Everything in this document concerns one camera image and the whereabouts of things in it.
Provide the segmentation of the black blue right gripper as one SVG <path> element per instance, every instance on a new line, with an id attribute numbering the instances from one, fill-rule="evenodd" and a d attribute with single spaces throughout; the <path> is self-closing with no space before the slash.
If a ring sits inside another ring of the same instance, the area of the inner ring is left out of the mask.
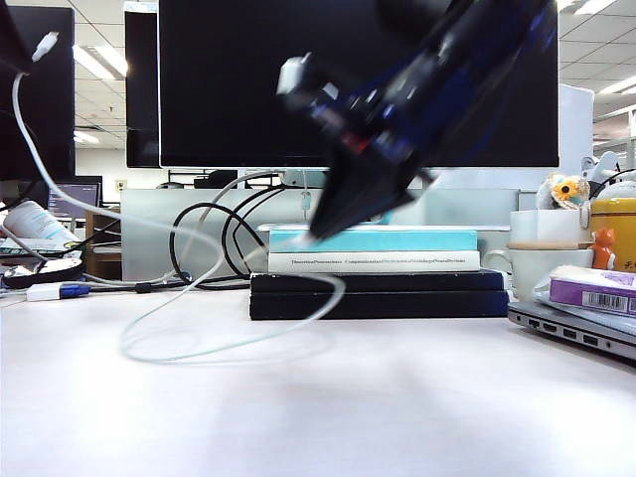
<path id="1" fill-rule="evenodd" d="M 311 219 L 314 239 L 412 202 L 414 179 L 423 189 L 436 179 L 423 168 L 557 161 L 553 2 L 381 1 L 377 11 L 412 49 L 376 77 L 351 80 L 313 54 L 280 69 L 286 107 L 342 150 Z"/>

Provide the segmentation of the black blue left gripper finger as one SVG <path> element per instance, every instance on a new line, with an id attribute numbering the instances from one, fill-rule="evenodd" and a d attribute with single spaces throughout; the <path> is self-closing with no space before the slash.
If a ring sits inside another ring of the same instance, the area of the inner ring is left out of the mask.
<path id="1" fill-rule="evenodd" d="M 32 53 L 27 49 L 8 9 L 0 13 L 1 65 L 14 73 L 28 75 L 33 69 Z"/>

